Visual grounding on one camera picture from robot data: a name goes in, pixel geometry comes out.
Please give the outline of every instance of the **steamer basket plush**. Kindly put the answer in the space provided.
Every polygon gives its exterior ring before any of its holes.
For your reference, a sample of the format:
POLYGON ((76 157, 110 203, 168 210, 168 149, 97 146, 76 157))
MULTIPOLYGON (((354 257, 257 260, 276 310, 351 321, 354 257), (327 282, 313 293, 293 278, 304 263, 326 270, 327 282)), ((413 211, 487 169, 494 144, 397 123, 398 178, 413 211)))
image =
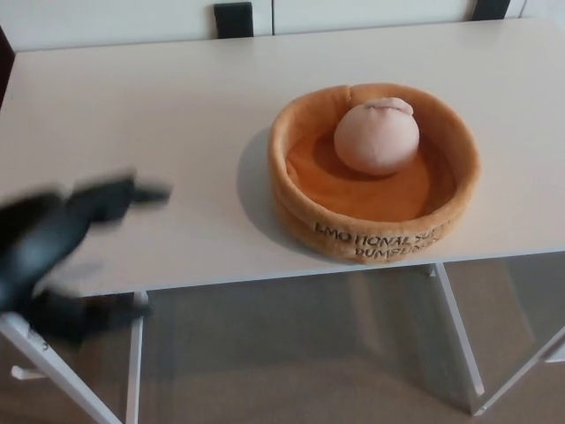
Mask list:
POLYGON ((445 103, 394 84, 330 87, 297 98, 276 118, 268 161, 277 215, 307 246, 340 260, 398 261, 448 234, 478 181, 479 157, 463 120, 445 103), (418 153, 378 178, 335 153, 337 124, 351 108, 398 97, 414 109, 418 153))

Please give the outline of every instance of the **black object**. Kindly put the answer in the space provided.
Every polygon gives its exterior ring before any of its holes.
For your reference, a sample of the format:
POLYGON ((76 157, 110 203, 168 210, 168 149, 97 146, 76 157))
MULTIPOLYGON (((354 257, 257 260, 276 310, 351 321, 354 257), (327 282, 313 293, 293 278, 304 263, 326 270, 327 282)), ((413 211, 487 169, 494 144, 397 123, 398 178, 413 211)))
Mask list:
POLYGON ((138 185, 133 175, 79 185, 69 198, 44 189, 0 208, 0 314, 17 312, 42 336, 73 344, 127 325, 146 306, 100 305, 34 287, 82 242, 91 228, 118 224, 131 206, 164 203, 170 190, 138 185))
POLYGON ((477 0, 471 20, 504 19, 510 0, 477 0))
POLYGON ((253 6, 251 2, 214 4, 218 38, 253 37, 253 6))
POLYGON ((13 66, 16 54, 11 48, 8 39, 0 26, 0 106, 4 99, 8 80, 10 79, 11 67, 13 66))

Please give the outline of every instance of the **white wall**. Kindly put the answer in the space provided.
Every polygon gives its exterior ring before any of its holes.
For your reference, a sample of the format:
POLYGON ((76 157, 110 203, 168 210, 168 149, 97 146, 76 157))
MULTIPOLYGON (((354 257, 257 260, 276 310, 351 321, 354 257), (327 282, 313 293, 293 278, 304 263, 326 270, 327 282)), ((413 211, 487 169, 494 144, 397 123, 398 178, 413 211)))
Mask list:
MULTIPOLYGON (((275 34, 454 22, 470 17, 476 0, 275 0, 275 34)), ((517 18, 524 0, 512 0, 517 18)))
MULTIPOLYGON (((211 5, 237 0, 0 0, 0 25, 15 50, 215 37, 211 5)), ((538 16, 546 0, 527 0, 538 16)), ((548 0, 565 23, 565 0, 548 0)), ((252 0, 257 35, 465 20, 475 0, 252 0)), ((524 0, 512 0, 518 17, 524 0)))
MULTIPOLYGON (((215 36, 214 3, 229 1, 0 0, 0 25, 18 51, 204 39, 215 36)), ((272 34, 271 0, 252 5, 255 34, 272 34)))

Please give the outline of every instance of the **floor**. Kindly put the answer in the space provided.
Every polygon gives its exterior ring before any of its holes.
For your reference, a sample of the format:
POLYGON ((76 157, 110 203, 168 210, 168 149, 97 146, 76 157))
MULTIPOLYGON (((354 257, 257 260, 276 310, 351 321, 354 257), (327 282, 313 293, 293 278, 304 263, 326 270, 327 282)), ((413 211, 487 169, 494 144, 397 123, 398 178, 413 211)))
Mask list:
MULTIPOLYGON (((487 391, 535 343, 504 263, 447 267, 487 391)), ((482 417, 464 393, 422 268, 150 293, 140 424, 558 423, 565 364, 540 364, 482 417)), ((123 416, 127 332, 55 345, 123 416)), ((91 422, 0 340, 0 423, 91 422)))

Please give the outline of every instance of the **table leg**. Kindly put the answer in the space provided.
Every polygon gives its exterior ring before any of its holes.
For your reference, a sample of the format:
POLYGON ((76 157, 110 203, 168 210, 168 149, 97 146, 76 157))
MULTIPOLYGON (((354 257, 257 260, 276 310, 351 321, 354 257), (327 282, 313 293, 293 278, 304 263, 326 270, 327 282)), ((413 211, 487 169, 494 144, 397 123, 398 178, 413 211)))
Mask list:
POLYGON ((452 322, 449 333, 453 340, 453 345, 456 346, 461 355, 461 362, 465 367, 465 378, 474 389, 472 396, 481 396, 483 393, 485 393, 485 387, 483 385, 480 372, 478 371, 477 361, 475 360, 475 356, 471 348, 471 342, 467 337, 467 331, 465 330, 465 326, 463 325, 463 317, 459 312, 456 297, 453 294, 453 290, 451 289, 451 283, 449 282, 448 273, 446 272, 445 267, 442 263, 436 263, 433 266, 431 276, 435 276, 435 278, 439 280, 439 286, 441 288, 441 292, 443 293, 445 313, 452 322))
MULTIPOLYGON (((147 303, 145 291, 135 293, 133 301, 147 303)), ((141 347, 143 345, 143 318, 132 325, 132 341, 130 342, 130 369, 127 384, 127 406, 125 424, 138 424, 139 417, 139 387, 141 386, 141 347)))
POLYGON ((94 394, 45 341, 30 333, 29 324, 17 314, 0 316, 0 333, 10 340, 42 373, 100 424, 121 424, 117 416, 94 394))

